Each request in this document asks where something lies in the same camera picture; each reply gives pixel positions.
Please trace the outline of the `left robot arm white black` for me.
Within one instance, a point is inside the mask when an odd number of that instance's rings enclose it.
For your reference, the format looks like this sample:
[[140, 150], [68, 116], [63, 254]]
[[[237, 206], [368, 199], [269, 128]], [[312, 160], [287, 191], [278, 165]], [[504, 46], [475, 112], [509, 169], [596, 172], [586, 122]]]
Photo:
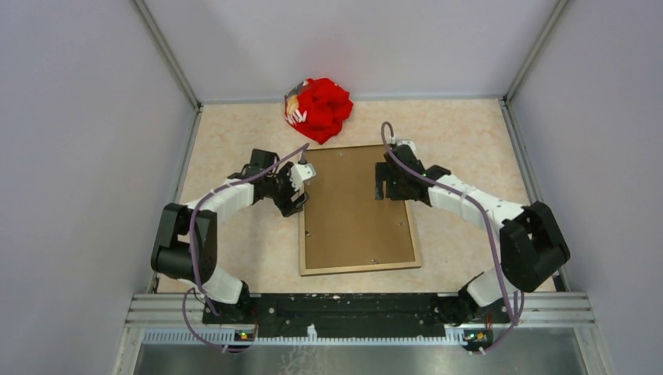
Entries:
[[218, 227], [234, 214], [270, 199], [283, 217], [303, 211], [309, 195], [306, 182], [316, 177], [314, 166], [292, 156], [254, 149], [242, 169], [194, 201], [167, 204], [161, 213], [150, 266], [156, 273], [179, 280], [221, 303], [232, 323], [250, 314], [245, 283], [218, 263]]

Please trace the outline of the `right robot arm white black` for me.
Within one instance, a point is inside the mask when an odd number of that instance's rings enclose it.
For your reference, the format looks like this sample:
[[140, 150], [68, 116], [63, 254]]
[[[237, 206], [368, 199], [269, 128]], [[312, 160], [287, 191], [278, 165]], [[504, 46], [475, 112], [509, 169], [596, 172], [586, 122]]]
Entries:
[[493, 268], [467, 282], [458, 310], [478, 322], [494, 302], [535, 291], [570, 258], [571, 253], [552, 209], [496, 198], [466, 184], [449, 170], [424, 168], [409, 141], [386, 146], [376, 165], [376, 198], [421, 202], [458, 215], [486, 230]]

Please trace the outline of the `red crumpled cloth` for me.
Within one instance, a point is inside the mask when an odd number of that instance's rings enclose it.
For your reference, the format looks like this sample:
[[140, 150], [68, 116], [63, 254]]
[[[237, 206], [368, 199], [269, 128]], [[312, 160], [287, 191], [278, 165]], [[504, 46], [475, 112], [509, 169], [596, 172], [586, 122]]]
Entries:
[[284, 96], [287, 124], [319, 145], [341, 132], [353, 107], [350, 93], [327, 77], [305, 79]]

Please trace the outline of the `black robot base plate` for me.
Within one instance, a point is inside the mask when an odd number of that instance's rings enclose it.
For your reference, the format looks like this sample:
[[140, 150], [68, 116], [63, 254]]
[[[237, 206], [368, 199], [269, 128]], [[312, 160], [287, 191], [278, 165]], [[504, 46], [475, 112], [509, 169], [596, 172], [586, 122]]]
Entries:
[[464, 323], [509, 323], [502, 302], [478, 307], [437, 293], [261, 294], [205, 308], [204, 324], [247, 324], [259, 338], [440, 338]]

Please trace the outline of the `aluminium front rail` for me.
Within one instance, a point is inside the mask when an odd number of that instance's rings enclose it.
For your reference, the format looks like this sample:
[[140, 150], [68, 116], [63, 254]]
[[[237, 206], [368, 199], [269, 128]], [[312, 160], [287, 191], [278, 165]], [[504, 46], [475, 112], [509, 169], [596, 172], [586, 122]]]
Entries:
[[449, 293], [261, 294], [241, 316], [192, 293], [132, 298], [115, 374], [612, 374], [590, 300], [539, 292], [452, 323]]

